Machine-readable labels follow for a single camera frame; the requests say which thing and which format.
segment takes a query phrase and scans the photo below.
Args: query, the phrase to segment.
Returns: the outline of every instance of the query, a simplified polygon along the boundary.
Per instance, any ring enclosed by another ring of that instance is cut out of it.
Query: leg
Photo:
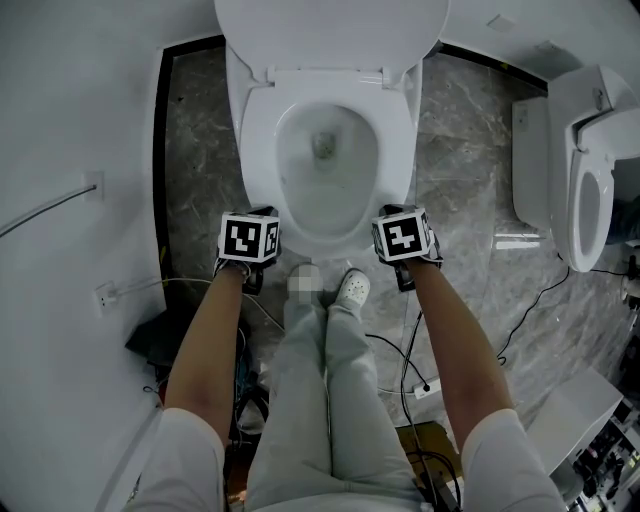
[[[333,474],[366,484],[370,492],[421,500],[411,465],[378,397],[373,351],[359,316],[368,292],[369,280],[352,270],[329,308],[326,358]]]
[[[294,273],[308,267],[298,267]],[[307,300],[292,293],[294,278],[294,274],[289,278],[285,305],[286,335],[273,360],[269,419],[249,471],[248,511],[344,490],[331,476],[324,382],[327,313],[317,297]]]

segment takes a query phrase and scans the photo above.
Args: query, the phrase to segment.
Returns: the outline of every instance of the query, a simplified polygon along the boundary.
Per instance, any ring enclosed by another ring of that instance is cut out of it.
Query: toilet
[[[371,219],[404,203],[422,59],[448,0],[215,0],[229,103],[252,205],[313,259],[372,245]]]
[[[638,100],[612,70],[590,66],[549,82],[547,98],[514,103],[512,120],[516,215],[550,231],[563,260],[588,272],[607,239],[612,170],[640,155]]]

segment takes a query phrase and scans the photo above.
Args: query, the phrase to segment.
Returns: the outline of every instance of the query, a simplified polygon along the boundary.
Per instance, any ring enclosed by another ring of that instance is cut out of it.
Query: white shoe
[[[290,299],[298,302],[320,302],[323,291],[320,269],[311,263],[295,267],[287,279],[287,291]]]
[[[336,302],[350,300],[355,302],[358,308],[361,308],[364,303],[367,302],[370,289],[371,283],[369,282],[369,278],[360,270],[352,268],[342,280]]]

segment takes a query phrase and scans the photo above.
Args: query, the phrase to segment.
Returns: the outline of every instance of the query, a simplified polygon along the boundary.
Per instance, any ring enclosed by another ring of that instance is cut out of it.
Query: forearm
[[[204,419],[223,443],[233,408],[236,336],[243,276],[223,269],[216,276],[184,337],[171,370],[165,406]]]
[[[483,418],[512,408],[504,372],[480,324],[434,265],[407,265],[416,283],[444,404],[458,446]]]

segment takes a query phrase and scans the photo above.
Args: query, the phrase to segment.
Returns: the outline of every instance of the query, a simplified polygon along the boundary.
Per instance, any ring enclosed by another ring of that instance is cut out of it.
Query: marble floor
[[[438,234],[443,271],[499,350],[539,291],[562,279],[567,266],[547,233],[518,221],[511,196],[511,103],[544,94],[525,83],[455,57],[425,60],[416,172],[407,202],[424,206]],[[224,50],[176,58],[166,130],[166,194],[169,237],[176,275],[210,277],[220,216],[249,206],[227,100]],[[524,248],[504,242],[519,235],[539,238]],[[607,248],[597,268],[622,269],[621,249]],[[265,274],[259,300],[282,319],[285,279],[303,261],[284,250]],[[390,267],[373,252],[347,260],[317,262],[327,290],[335,291],[345,270],[358,267],[371,279],[363,308],[366,331],[406,348],[418,314],[415,293],[397,291]],[[576,274],[546,293],[513,336],[505,370],[517,410],[529,424],[547,394],[586,366],[608,378],[624,350],[633,315],[618,297],[619,277]],[[194,301],[204,288],[180,284]],[[250,346],[263,381],[281,333],[248,301],[243,313],[253,334]],[[400,389],[401,360],[371,339],[379,385]],[[437,370],[424,324],[412,356],[423,375]],[[410,370],[407,385],[418,379]],[[397,394],[381,392],[397,425],[406,424]],[[441,395],[409,398],[418,421],[448,426]]]

